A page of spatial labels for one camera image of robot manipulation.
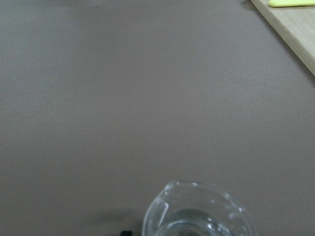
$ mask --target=water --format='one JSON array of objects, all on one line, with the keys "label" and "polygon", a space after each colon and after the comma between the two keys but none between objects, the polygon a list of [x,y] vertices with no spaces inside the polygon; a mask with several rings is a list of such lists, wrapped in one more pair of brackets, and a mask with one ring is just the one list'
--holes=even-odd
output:
[{"label": "water", "polygon": [[155,236],[235,236],[213,216],[183,209],[165,218]]}]

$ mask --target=black object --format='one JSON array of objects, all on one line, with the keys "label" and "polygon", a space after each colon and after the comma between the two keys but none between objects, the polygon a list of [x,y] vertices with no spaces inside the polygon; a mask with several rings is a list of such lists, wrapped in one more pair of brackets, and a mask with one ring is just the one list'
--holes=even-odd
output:
[{"label": "black object", "polygon": [[120,236],[133,236],[133,232],[132,231],[122,231],[120,233]]}]

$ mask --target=yellow utensil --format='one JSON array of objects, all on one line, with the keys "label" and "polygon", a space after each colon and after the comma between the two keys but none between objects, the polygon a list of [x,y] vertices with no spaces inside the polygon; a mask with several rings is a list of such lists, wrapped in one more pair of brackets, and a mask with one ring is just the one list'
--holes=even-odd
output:
[{"label": "yellow utensil", "polygon": [[285,6],[314,6],[315,0],[269,0],[269,6],[285,7]]}]

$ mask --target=transparent glass container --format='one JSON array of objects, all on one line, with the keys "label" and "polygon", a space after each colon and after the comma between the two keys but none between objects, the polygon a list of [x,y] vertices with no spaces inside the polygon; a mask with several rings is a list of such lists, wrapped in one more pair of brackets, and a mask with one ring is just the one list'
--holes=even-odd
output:
[{"label": "transparent glass container", "polygon": [[142,236],[257,236],[244,209],[227,192],[200,182],[172,181],[153,200]]}]

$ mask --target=gray table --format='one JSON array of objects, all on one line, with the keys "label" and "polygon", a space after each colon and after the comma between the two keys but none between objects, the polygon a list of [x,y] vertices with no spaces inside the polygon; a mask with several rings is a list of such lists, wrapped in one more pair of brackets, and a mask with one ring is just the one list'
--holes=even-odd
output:
[{"label": "gray table", "polygon": [[0,6],[0,235],[140,232],[172,179],[315,234],[315,78],[247,0]]}]

